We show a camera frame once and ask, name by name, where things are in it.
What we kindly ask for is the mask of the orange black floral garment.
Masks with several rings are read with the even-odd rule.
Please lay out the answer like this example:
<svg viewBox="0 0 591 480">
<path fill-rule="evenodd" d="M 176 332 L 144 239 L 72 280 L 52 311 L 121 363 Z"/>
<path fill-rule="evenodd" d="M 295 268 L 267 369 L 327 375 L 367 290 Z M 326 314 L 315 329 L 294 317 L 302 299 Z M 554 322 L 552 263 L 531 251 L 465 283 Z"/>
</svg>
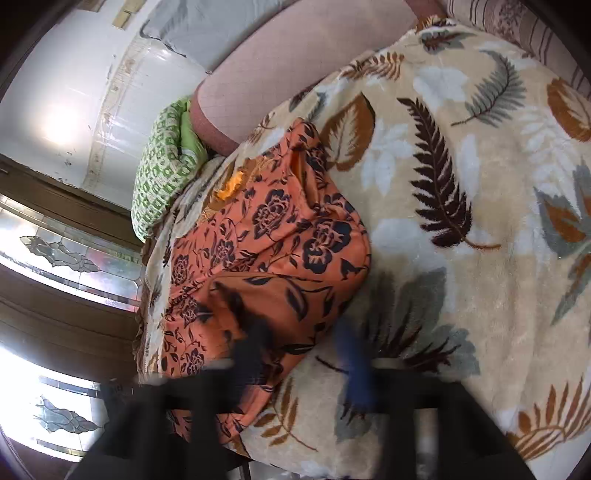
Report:
<svg viewBox="0 0 591 480">
<path fill-rule="evenodd" d="M 217 416 L 221 440 L 283 427 L 266 412 L 276 385 L 345 313 L 370 271 L 370 241 L 327 170 L 314 125 L 297 119 L 249 159 L 177 239 L 163 314 L 160 370 L 198 374 L 245 337 L 245 311 L 266 320 L 262 371 L 238 406 Z"/>
</svg>

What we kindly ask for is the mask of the brown wooden stained glass door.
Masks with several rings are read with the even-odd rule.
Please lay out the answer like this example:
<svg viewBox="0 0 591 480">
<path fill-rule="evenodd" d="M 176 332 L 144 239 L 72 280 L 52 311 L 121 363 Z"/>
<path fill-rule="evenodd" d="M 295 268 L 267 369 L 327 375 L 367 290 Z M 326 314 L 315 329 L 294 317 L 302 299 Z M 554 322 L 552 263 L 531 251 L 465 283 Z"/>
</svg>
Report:
<svg viewBox="0 0 591 480">
<path fill-rule="evenodd" d="M 78 461 L 134 377 L 139 250 L 125 209 L 2 158 L 1 427 L 31 456 Z"/>
</svg>

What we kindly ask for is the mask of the green white patterned pillow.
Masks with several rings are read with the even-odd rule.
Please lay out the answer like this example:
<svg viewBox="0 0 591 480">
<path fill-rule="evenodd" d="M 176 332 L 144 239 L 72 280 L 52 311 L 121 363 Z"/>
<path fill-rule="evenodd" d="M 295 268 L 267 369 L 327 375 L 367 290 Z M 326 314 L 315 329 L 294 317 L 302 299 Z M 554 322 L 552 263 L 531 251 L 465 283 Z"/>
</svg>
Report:
<svg viewBox="0 0 591 480">
<path fill-rule="evenodd" d="M 193 131 L 190 97 L 166 106 L 152 124 L 134 179 L 131 222 L 144 241 L 168 205 L 208 161 L 204 144 Z"/>
</svg>

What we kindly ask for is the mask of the beige leaf pattern fleece blanket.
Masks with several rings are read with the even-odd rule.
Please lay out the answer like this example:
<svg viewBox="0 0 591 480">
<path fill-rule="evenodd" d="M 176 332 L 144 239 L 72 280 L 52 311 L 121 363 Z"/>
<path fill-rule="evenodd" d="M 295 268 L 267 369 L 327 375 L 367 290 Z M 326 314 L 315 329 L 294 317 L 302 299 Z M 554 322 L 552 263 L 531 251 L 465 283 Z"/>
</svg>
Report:
<svg viewBox="0 0 591 480">
<path fill-rule="evenodd" d="M 277 106 L 209 161 L 147 243 L 135 359 L 160 370 L 174 242 L 249 159 L 297 119 L 359 213 L 370 271 L 336 321 L 369 354 L 464 383 L 538 479 L 590 444 L 590 103 L 514 45 L 435 20 Z M 332 328 L 276 385 L 236 453 L 314 477 L 366 479 L 376 415 L 346 401 Z"/>
</svg>

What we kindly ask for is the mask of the pink quilted mattress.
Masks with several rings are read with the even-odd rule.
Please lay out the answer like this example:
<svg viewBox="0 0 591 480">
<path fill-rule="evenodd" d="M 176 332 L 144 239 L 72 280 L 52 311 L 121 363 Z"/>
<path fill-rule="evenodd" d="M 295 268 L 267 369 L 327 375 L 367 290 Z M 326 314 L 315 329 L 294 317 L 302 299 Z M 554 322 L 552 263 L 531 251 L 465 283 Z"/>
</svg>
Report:
<svg viewBox="0 0 591 480">
<path fill-rule="evenodd" d="M 363 52 L 396 42 L 440 1 L 297 1 L 260 26 L 219 64 L 190 101 L 192 127 L 227 156 L 277 105 Z"/>
</svg>

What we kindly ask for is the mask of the grey bed sheet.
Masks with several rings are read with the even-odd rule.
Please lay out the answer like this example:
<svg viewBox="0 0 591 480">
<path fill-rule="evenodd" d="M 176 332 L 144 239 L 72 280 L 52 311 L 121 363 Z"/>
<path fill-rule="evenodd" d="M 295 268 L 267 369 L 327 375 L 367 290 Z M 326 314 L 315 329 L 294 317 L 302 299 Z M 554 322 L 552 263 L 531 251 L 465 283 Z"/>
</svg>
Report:
<svg viewBox="0 0 591 480">
<path fill-rule="evenodd" d="M 161 1 L 139 35 L 211 72 L 264 23 L 293 4 L 290 0 Z"/>
</svg>

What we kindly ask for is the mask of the striped beige floral bedding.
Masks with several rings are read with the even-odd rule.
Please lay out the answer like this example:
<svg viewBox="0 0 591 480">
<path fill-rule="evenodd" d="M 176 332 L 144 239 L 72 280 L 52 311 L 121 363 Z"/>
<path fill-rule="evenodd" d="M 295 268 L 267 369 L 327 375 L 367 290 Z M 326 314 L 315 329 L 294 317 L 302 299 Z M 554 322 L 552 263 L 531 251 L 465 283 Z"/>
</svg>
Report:
<svg viewBox="0 0 591 480">
<path fill-rule="evenodd" d="M 559 75 L 587 100 L 590 82 L 554 30 L 521 1 L 441 1 L 447 15 L 513 43 Z"/>
</svg>

